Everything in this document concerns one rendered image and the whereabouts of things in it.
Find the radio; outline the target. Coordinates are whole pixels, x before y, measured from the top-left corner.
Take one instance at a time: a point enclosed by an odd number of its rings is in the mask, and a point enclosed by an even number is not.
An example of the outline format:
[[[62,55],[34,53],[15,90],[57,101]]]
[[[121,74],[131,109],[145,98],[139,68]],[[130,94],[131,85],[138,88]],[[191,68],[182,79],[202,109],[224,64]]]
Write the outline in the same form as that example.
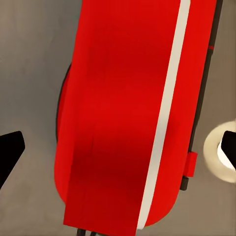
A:
[[[83,0],[54,177],[76,236],[135,236],[193,177],[223,0]]]

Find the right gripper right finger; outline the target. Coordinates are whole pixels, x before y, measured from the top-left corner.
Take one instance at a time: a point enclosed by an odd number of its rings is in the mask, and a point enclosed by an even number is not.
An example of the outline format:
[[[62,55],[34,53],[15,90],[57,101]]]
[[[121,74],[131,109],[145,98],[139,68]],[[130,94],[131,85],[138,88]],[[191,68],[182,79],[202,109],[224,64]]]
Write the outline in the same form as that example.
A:
[[[225,131],[222,142],[221,149],[232,163],[236,169],[236,133],[231,131]]]

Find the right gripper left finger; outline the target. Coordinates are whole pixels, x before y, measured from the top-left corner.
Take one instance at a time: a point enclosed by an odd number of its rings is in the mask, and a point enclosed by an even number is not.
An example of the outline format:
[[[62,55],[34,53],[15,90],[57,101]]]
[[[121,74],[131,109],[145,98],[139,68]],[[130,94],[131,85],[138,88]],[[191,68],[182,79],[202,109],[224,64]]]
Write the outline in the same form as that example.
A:
[[[0,189],[25,150],[21,131],[0,136]]]

